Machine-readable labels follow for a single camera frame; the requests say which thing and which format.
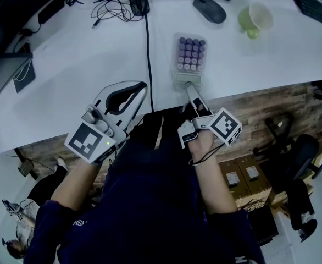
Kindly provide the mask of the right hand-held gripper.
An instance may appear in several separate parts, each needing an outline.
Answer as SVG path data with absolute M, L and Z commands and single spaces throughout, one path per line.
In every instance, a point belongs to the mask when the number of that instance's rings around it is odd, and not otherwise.
M 242 124 L 227 109 L 221 108 L 213 114 L 194 84 L 185 84 L 189 103 L 183 106 L 181 119 L 184 123 L 178 128 L 182 148 L 185 143 L 197 138 L 200 130 L 210 130 L 226 146 L 230 146 L 242 131 Z

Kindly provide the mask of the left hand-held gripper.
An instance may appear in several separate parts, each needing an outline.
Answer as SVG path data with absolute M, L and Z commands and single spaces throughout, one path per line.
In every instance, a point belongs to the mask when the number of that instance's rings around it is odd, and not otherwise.
M 101 164 L 122 147 L 129 135 L 126 128 L 147 94 L 143 81 L 121 81 L 105 87 L 81 117 L 76 131 L 64 145 L 89 164 Z

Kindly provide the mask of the person's right hand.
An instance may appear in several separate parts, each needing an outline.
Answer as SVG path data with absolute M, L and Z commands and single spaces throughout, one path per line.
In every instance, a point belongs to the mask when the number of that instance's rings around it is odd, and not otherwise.
M 213 146 L 214 134 L 210 130 L 201 130 L 196 139 L 188 142 L 188 147 L 194 162 L 199 161 Z

